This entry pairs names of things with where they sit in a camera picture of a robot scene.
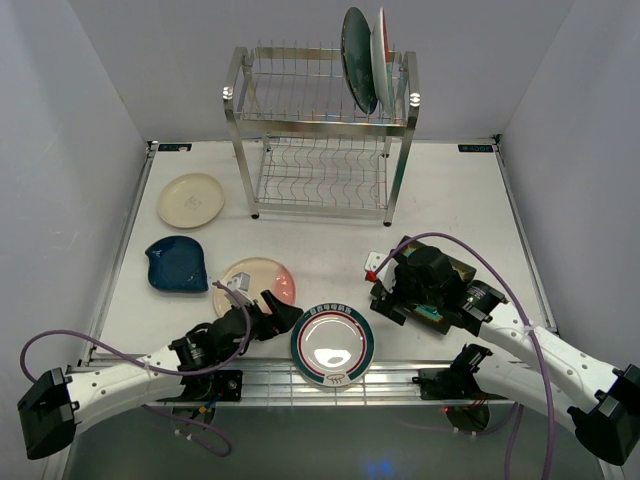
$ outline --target black sticker label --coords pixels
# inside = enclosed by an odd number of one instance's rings
[[[490,153],[493,145],[458,145],[458,151],[462,153]]]
[[[159,152],[190,152],[190,143],[161,143],[158,147]]]

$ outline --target wire rack shelf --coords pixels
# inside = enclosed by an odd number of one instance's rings
[[[345,85],[339,49],[236,48],[223,103],[253,218],[263,210],[303,211],[391,225],[420,107],[415,53],[391,58],[395,108],[365,114]],[[254,189],[242,137],[256,133],[263,149]],[[388,192],[393,138],[401,146]]]

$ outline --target cable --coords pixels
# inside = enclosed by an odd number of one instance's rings
[[[421,233],[420,235],[416,235],[415,237],[411,237],[405,240],[404,242],[400,243],[400,245],[398,245],[395,249],[391,251],[391,253],[382,261],[382,263],[378,266],[378,268],[375,270],[374,273],[378,275],[380,273],[380,270],[382,270],[384,266],[387,263],[389,263],[389,260],[391,260],[396,254],[401,252],[402,249],[404,249],[404,247],[406,247],[412,242],[415,242],[416,240],[419,240],[421,238],[426,238],[426,237],[444,238],[446,240],[449,240],[461,246],[467,252],[473,255],[482,265],[485,266],[487,270],[489,270],[489,272],[491,272],[491,274],[496,278],[498,283],[500,283],[502,288],[504,288],[509,298],[511,298],[513,305],[516,307],[516,310],[518,311],[518,315],[520,315],[520,318],[522,319],[522,323],[524,323],[524,325],[527,327],[531,327],[531,322],[529,321],[529,317],[527,317],[527,314],[524,311],[524,307],[518,300],[518,297],[516,297],[516,294],[509,287],[509,285],[502,278],[502,276],[496,271],[496,269],[493,268],[489,264],[489,262],[487,262],[478,252],[476,252],[469,245],[467,245],[461,240],[458,240],[456,237],[447,235],[446,233],[439,233],[439,232]],[[545,455],[544,467],[542,469],[542,479],[548,480],[548,478],[551,475],[551,467],[553,465],[553,449],[555,446],[555,439],[556,439],[556,423],[555,423],[555,412],[553,409],[553,393],[551,389],[551,378],[549,375],[549,369],[547,368],[547,364],[544,361],[544,357],[542,355],[542,348],[540,347],[540,343],[538,342],[538,338],[536,337],[533,329],[529,330],[529,336],[531,337],[531,343],[533,344],[533,348],[536,352],[536,357],[538,358],[538,363],[540,365],[540,373],[542,375],[542,381],[544,383],[544,393],[547,399],[547,418],[548,418],[547,452]],[[516,423],[514,425],[514,429],[516,430],[516,432],[518,427],[519,427],[519,423]],[[510,461],[510,457],[505,457],[505,462],[507,461]]]
[[[220,395],[218,395],[217,397],[215,397],[213,400],[211,400],[209,403],[207,403],[204,408],[206,408],[207,410],[209,410],[218,400],[220,400]]]
[[[500,420],[498,423],[496,423],[493,427],[487,428],[486,430],[482,430],[480,432],[474,432],[471,430],[453,430],[454,432],[460,432],[463,433],[465,435],[471,435],[471,436],[484,436],[484,435],[491,435],[492,433],[497,432],[498,430],[500,430],[502,427],[504,427],[507,423],[509,423],[509,420],[511,420],[511,417],[513,417],[513,414],[516,413],[516,410],[518,409],[519,404],[514,403],[511,406],[511,409],[509,409],[509,412],[507,412],[507,414],[504,416],[504,418],[502,420]],[[401,425],[408,427],[408,428],[413,428],[416,430],[430,430],[430,431],[434,431],[434,432],[451,432],[451,428],[449,427],[428,427],[428,426],[423,426],[423,425],[414,425],[412,423],[407,423],[407,422],[400,422]]]
[[[145,362],[142,362],[131,355],[127,355],[126,353],[123,353],[120,350],[117,350],[107,345],[106,343],[103,343],[100,340],[93,338],[89,335],[86,335],[84,333],[76,332],[74,330],[58,329],[58,330],[47,330],[46,332],[39,333],[38,335],[30,338],[27,341],[27,343],[24,344],[24,346],[22,347],[22,351],[20,352],[20,368],[22,369],[22,373],[24,373],[25,377],[31,380],[31,382],[35,383],[36,378],[33,375],[31,375],[31,372],[29,372],[29,369],[27,368],[27,364],[26,364],[27,350],[29,350],[29,347],[31,347],[31,345],[35,343],[37,340],[40,340],[41,338],[44,338],[44,337],[49,337],[51,335],[68,335],[71,337],[81,338],[82,340],[91,342],[94,345],[97,345],[98,347],[104,348],[106,351],[140,368],[149,369],[152,372],[164,373],[165,375],[175,375],[179,377],[201,377],[201,376],[209,375],[213,372],[216,372],[217,370],[220,370],[221,368],[229,365],[229,363],[235,360],[238,357],[238,355],[240,355],[240,353],[244,351],[247,343],[249,342],[249,336],[251,334],[251,317],[249,316],[249,312],[245,308],[244,303],[241,301],[240,298],[238,298],[235,292],[231,291],[228,287],[226,287],[219,281],[213,282],[213,285],[217,288],[221,288],[222,290],[227,292],[229,295],[231,295],[235,303],[237,303],[238,306],[240,307],[240,310],[242,310],[242,313],[244,315],[244,320],[245,320],[245,335],[244,337],[242,337],[242,341],[238,345],[238,349],[224,362],[220,362],[219,364],[213,367],[207,367],[207,368],[203,368],[202,370],[193,370],[188,372],[187,371],[182,372],[179,370],[167,370],[165,368],[148,365]]]
[[[149,369],[152,372],[158,372],[158,373],[164,373],[165,375],[175,375],[175,376],[180,376],[180,377],[199,377],[199,376],[204,376],[204,375],[209,375],[217,370],[220,370],[221,368],[227,366],[229,363],[231,363],[233,360],[235,360],[238,355],[240,355],[240,353],[242,353],[245,349],[245,347],[247,346],[247,343],[249,342],[249,336],[251,335],[251,317],[249,316],[249,312],[247,311],[247,309],[244,306],[244,303],[242,302],[242,300],[236,295],[235,292],[233,292],[231,289],[229,289],[227,286],[223,285],[222,283],[220,283],[219,281],[213,282],[213,285],[216,288],[221,288],[222,290],[224,290],[225,292],[227,292],[229,295],[231,295],[231,298],[233,298],[234,302],[240,307],[240,310],[242,310],[242,314],[244,315],[244,320],[245,320],[245,334],[244,337],[242,337],[242,340],[240,341],[240,344],[238,345],[238,349],[228,358],[226,359],[224,362],[220,362],[217,365],[214,365],[213,367],[208,367],[208,368],[203,368],[202,370],[194,370],[194,371],[190,371],[190,372],[182,372],[182,371],[178,371],[178,370],[167,370],[165,368],[160,368],[160,367],[154,367],[152,365],[148,365],[144,362],[141,362],[140,360],[138,360],[137,358],[131,356],[131,355],[127,355],[126,353],[121,352],[120,350],[117,350],[109,345],[107,345],[106,343],[101,342],[100,340],[93,338],[89,335],[86,335],[84,333],[80,333],[80,332],[76,332],[73,330],[65,330],[65,329],[58,329],[58,330],[48,330],[46,332],[42,332],[39,333],[38,335],[32,337],[31,339],[29,339],[24,346],[22,347],[22,351],[20,352],[20,368],[22,369],[22,373],[24,373],[24,376],[27,377],[29,380],[31,380],[32,383],[36,382],[36,378],[31,375],[31,372],[29,372],[29,369],[27,368],[27,362],[26,362],[26,356],[27,356],[27,351],[29,350],[29,347],[31,347],[31,345],[33,345],[36,341],[38,341],[41,338],[44,337],[49,337],[51,335],[68,335],[71,337],[77,337],[77,338],[81,338],[83,340],[86,340],[88,342],[93,343],[94,345],[97,345],[101,348],[104,348],[105,350],[107,350],[108,352],[111,352],[112,354],[120,357],[121,359],[132,363],[140,368],[145,368],[145,369]],[[203,422],[198,422],[197,420],[192,420],[189,418],[183,418],[183,417],[179,417],[177,415],[173,415],[170,413],[165,413],[162,410],[158,410],[156,408],[150,407],[149,405],[141,405],[141,408],[143,408],[144,410],[154,413],[156,415],[160,415],[162,417],[167,417],[170,418],[172,420],[179,420],[181,422],[184,423],[189,423],[192,425],[197,425],[199,427],[202,427],[206,430],[210,430],[213,433],[215,433],[216,435],[218,435],[218,437],[220,437],[222,439],[222,441],[227,445],[227,449],[226,450],[219,450],[217,448],[215,448],[213,445],[211,445],[210,443],[198,438],[197,436],[190,434],[188,432],[184,432],[180,429],[177,430],[178,433],[180,433],[181,435],[184,435],[187,440],[191,440],[195,443],[197,443],[198,445],[201,445],[202,447],[206,448],[207,450],[209,450],[211,453],[213,453],[214,455],[218,455],[220,457],[226,457],[227,455],[231,454],[232,451],[232,446],[231,446],[231,441],[229,440],[229,438],[218,428],[214,427],[213,425],[209,425],[207,423],[203,423]]]
[[[522,413],[524,412],[524,407],[522,405],[518,406],[518,411],[516,413],[516,421],[513,424],[513,430],[511,430],[511,435],[509,436],[509,443],[507,443],[507,453],[504,456],[504,479],[509,480],[511,478],[511,455],[513,454],[513,447],[516,445],[516,438],[518,437],[518,430],[520,429],[520,422],[522,421]]]
[[[480,395],[480,398],[477,398],[471,405],[469,405],[468,407],[464,407],[464,408],[473,409],[473,408],[481,407],[482,405],[484,405],[487,402],[488,398],[489,398],[489,394],[482,392],[482,394]]]
[[[149,405],[141,405],[140,408],[146,410],[147,412],[151,412],[151,413],[153,413],[155,415],[159,415],[161,417],[170,418],[171,420],[177,420],[177,421],[183,422],[183,423],[188,423],[190,425],[195,425],[197,427],[202,427],[202,428],[204,428],[206,430],[209,430],[209,431],[215,433],[226,444],[226,446],[227,446],[226,450],[220,450],[220,449],[214,447],[213,445],[211,445],[209,442],[206,442],[206,441],[202,440],[197,435],[194,435],[192,433],[186,432],[184,430],[177,429],[177,433],[179,433],[180,435],[183,435],[187,440],[195,442],[198,445],[206,448],[207,450],[209,450],[214,455],[217,455],[219,457],[227,457],[233,451],[233,447],[231,445],[231,440],[229,440],[229,438],[226,436],[226,434],[222,430],[220,430],[219,428],[214,427],[213,425],[209,425],[208,423],[204,423],[204,422],[199,422],[197,420],[192,420],[190,418],[180,417],[178,415],[173,415],[171,413],[166,413],[166,412],[164,412],[164,411],[162,411],[162,410],[160,410],[158,408],[150,407]]]

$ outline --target dark green plate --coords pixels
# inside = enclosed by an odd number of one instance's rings
[[[360,9],[347,10],[340,45],[345,80],[358,107],[373,113],[378,104],[371,68],[371,30]]]

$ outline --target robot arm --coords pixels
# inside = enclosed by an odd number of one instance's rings
[[[465,329],[538,370],[529,335],[533,329],[553,382],[556,419],[574,431],[591,453],[622,465],[640,439],[640,369],[629,365],[622,371],[544,328],[525,326],[504,294],[473,279],[473,267],[435,247],[405,239],[404,250],[394,250],[381,269],[387,255],[369,254],[365,271],[366,279],[374,282],[371,308],[400,325],[411,316],[443,334],[451,326]],[[469,398],[460,395],[482,391],[546,414],[540,374],[486,358],[492,353],[484,350],[477,345],[465,347],[449,373],[424,383],[439,398]]]
[[[237,286],[234,290],[243,297],[249,313],[249,342],[288,332],[303,313],[264,291],[261,295],[272,312],[265,314]],[[203,383],[213,382],[218,372],[181,376],[154,369],[195,372],[213,367],[230,358],[245,335],[245,318],[234,306],[215,322],[196,325],[184,337],[139,357],[148,368],[127,363],[69,375],[60,368],[45,372],[18,402],[27,457],[35,460],[52,455],[67,447],[77,433],[147,402],[188,398]]]

